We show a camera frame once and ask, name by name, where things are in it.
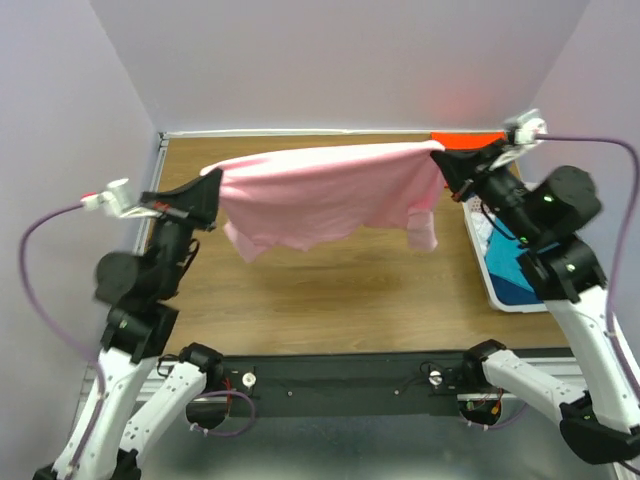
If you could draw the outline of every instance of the white clamp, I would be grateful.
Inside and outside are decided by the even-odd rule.
[[[135,218],[158,216],[158,212],[138,205],[128,178],[109,182],[103,192],[84,195],[81,202],[84,209],[88,211],[103,207],[105,213],[110,217]]]

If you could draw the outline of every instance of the red object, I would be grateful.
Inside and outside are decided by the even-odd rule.
[[[504,132],[461,133],[432,132],[431,140],[440,142],[447,150],[473,150],[486,147],[490,143],[504,138]]]

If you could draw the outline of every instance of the purple wall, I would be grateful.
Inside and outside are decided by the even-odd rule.
[[[0,2],[0,478],[31,478],[62,450],[86,364],[41,324],[18,284],[36,218],[109,180],[140,185],[155,129],[86,0]],[[93,269],[127,225],[73,213],[34,235],[29,266],[49,312],[97,345]]]
[[[486,128],[588,0],[91,0],[159,129]]]

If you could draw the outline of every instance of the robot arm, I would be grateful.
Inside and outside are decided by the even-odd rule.
[[[96,267],[95,297],[110,306],[99,355],[105,390],[94,382],[67,446],[34,479],[137,480],[149,448],[187,404],[205,386],[221,385],[222,356],[193,344],[162,388],[129,418],[177,319],[178,311],[162,302],[177,294],[193,260],[193,231],[215,228],[221,179],[222,172],[213,170],[171,192],[145,192],[140,202],[132,200],[127,182],[118,180],[83,198],[87,210],[102,207],[111,216],[152,217],[155,223],[143,255],[111,252]]]
[[[477,195],[520,241],[518,262],[538,298],[562,328],[588,391],[559,382],[495,341],[470,349],[463,376],[511,392],[559,424],[569,447],[587,463],[640,454],[640,408],[605,321],[606,278],[576,235],[601,210],[590,176],[562,166],[530,191],[507,168],[546,133],[537,110],[507,125],[505,139],[473,151],[433,152],[455,201]],[[623,361],[640,369],[614,319]]]

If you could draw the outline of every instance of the screw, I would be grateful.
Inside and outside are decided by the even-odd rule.
[[[253,387],[256,384],[257,381],[258,381],[258,379],[251,372],[247,372],[242,376],[242,383],[247,388]]]
[[[437,370],[432,370],[429,372],[429,383],[434,387],[437,387],[442,384],[442,374]]]

